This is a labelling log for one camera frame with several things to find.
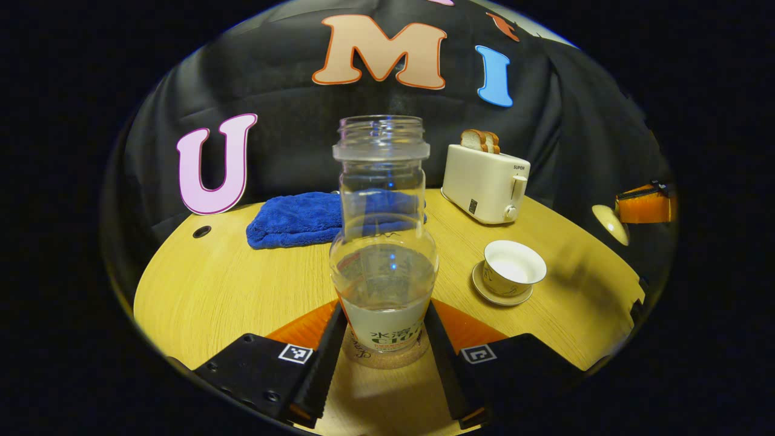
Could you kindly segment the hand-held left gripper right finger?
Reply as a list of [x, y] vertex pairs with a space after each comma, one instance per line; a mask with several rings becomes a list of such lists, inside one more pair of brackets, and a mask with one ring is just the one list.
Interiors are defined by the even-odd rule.
[[431, 300], [424, 328], [449, 414], [462, 429], [528, 417], [585, 373], [532, 334], [509, 337]]

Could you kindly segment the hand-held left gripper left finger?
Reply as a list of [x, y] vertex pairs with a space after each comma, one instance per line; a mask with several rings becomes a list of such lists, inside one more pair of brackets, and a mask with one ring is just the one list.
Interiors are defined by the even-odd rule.
[[285, 424], [323, 416], [347, 320], [338, 300], [268, 336], [244, 333], [194, 370], [208, 386]]

